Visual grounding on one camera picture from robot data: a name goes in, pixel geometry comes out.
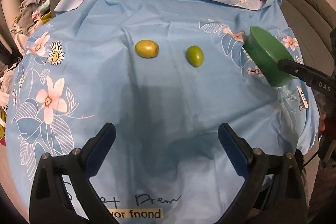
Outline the person's right hand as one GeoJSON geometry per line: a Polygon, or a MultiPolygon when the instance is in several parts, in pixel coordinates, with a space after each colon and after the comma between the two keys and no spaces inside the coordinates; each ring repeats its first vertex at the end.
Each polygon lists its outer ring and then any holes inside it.
{"type": "Polygon", "coordinates": [[[325,110],[322,111],[319,118],[319,131],[325,138],[336,139],[335,120],[328,118],[325,110]]]}

